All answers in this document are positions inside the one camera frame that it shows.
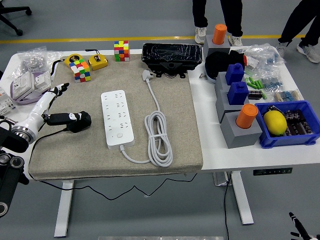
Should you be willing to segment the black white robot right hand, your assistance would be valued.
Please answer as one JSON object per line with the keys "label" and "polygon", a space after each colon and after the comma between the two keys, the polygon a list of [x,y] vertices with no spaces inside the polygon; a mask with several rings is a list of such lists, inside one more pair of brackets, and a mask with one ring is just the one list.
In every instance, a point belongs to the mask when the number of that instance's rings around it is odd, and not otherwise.
{"label": "black white robot right hand", "polygon": [[302,225],[302,223],[298,220],[298,218],[292,212],[289,212],[289,216],[298,231],[298,232],[291,231],[290,234],[292,236],[297,237],[297,238],[301,238],[303,240],[319,240],[320,239],[319,234],[317,234],[316,236],[309,235],[307,233],[306,229],[304,228],[304,226]]}

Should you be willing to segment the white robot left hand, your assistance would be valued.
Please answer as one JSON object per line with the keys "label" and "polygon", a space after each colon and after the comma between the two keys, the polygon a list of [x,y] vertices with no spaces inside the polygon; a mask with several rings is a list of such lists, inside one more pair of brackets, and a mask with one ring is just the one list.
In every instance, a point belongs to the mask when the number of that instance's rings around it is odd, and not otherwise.
{"label": "white robot left hand", "polygon": [[16,123],[11,131],[18,136],[24,136],[31,143],[38,137],[38,132],[43,124],[49,126],[67,125],[87,119],[89,114],[84,111],[49,114],[53,101],[61,96],[69,85],[69,83],[63,83],[47,91],[35,104],[27,118]]}

